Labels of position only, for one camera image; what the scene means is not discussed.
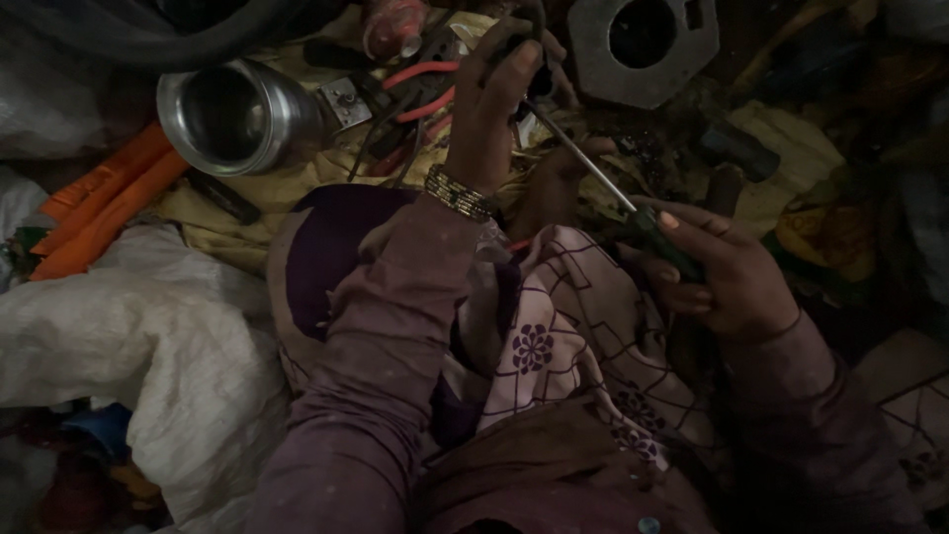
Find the metal pipe fitting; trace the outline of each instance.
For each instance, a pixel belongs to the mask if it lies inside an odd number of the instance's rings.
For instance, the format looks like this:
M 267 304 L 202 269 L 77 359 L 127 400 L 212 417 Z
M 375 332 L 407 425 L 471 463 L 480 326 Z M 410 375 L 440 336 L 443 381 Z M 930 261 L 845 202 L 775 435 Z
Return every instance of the metal pipe fitting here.
M 250 60 L 163 75 L 158 119 L 181 157 L 215 176 L 307 162 L 332 133 L 300 84 Z

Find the metal flange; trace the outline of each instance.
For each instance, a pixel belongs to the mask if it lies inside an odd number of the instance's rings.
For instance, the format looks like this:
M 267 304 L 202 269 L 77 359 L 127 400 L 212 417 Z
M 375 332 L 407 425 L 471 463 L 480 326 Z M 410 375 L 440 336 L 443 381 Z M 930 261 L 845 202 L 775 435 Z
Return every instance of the metal flange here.
M 579 0 L 568 28 L 580 91 L 645 109 L 718 53 L 715 0 Z

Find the metal rod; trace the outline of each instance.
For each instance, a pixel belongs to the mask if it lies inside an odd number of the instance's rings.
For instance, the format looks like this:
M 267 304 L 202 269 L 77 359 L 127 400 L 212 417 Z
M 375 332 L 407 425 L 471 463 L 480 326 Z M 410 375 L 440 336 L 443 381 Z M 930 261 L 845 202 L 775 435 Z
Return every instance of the metal rod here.
M 600 170 L 600 167 L 596 166 L 596 163 L 592 162 L 590 158 L 584 154 L 584 151 L 581 150 L 580 147 L 577 146 L 577 144 L 574 143 L 566 133 L 564 133 L 564 130 L 560 129 L 560 126 L 553 123 L 547 113 L 541 111 L 537 105 L 530 100 L 525 100 L 524 105 L 526 105 L 528 109 L 537 116 L 537 119 L 539 119 L 540 122 L 543 123 L 548 130 L 550 130 L 550 133 L 552 133 L 554 137 L 560 140 L 560 142 L 563 143 L 564 146 L 570 150 L 570 152 L 573 152 L 573 155 L 576 156 L 578 160 L 586 165 L 586 168 L 589 169 L 591 173 L 593 173 L 593 176 L 597 177 L 597 179 L 606 187 L 606 189 L 609 189 L 609 192 L 612 193 L 614 197 L 616 197 L 616 200 L 620 201 L 620 204 L 624 208 L 629 210 L 630 213 L 636 211 L 636 206 L 629 201 L 629 198 L 626 196 L 626 194 L 624 194 L 619 187 L 614 185 L 605 174 L 603 174 L 603 171 Z

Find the mauve sleeve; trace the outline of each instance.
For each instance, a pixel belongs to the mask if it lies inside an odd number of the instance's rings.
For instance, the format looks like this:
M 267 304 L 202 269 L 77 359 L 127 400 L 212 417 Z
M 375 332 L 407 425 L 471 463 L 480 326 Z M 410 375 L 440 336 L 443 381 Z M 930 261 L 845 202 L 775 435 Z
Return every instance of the mauve sleeve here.
M 326 354 L 293 403 L 247 532 L 395 533 L 480 226 L 422 195 L 333 293 Z
M 766 343 L 723 343 L 722 356 L 738 489 L 761 531 L 929 532 L 882 416 L 806 314 Z

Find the screwdriver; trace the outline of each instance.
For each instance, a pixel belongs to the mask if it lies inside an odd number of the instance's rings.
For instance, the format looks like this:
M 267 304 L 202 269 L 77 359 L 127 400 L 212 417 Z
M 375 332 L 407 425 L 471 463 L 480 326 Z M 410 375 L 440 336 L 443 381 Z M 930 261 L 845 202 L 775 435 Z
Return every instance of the screwdriver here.
M 642 231 L 652 252 L 672 263 L 676 269 L 679 269 L 682 281 L 689 283 L 702 283 L 705 281 L 705 273 L 704 269 L 702 269 L 702 265 L 676 248 L 676 245 L 672 244 L 672 241 L 660 231 L 659 223 L 656 221 L 656 210 L 654 210 L 652 206 L 644 206 L 642 209 L 637 208 L 635 204 L 629 201 L 629 197 L 603 174 L 600 167 L 596 166 L 596 163 L 592 162 L 590 158 L 584 154 L 584 151 L 564 133 L 564 130 L 560 129 L 560 126 L 550 119 L 550 116 L 546 112 L 542 111 L 529 99 L 525 99 L 523 104 L 550 130 L 550 133 L 552 133 L 560 143 L 566 146 L 567 149 L 586 166 L 593 176 L 616 197 L 620 205 L 629 211 L 630 221 Z

